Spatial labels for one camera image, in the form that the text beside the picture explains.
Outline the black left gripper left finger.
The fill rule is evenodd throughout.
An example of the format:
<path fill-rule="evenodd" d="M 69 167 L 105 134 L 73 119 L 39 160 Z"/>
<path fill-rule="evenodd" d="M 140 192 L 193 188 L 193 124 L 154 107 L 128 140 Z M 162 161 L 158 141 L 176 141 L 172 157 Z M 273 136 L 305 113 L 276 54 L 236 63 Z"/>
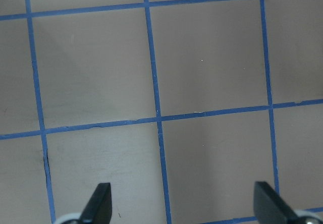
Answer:
<path fill-rule="evenodd" d="M 112 193 L 110 183 L 97 185 L 79 217 L 79 223 L 109 224 L 112 219 Z"/>

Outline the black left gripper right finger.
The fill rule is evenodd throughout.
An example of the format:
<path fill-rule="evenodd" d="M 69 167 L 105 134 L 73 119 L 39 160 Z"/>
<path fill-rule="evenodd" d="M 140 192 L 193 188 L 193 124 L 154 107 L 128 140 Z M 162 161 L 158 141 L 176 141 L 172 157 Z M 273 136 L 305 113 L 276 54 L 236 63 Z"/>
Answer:
<path fill-rule="evenodd" d="M 254 183 L 253 211 L 261 224 L 294 223 L 298 215 L 267 183 Z"/>

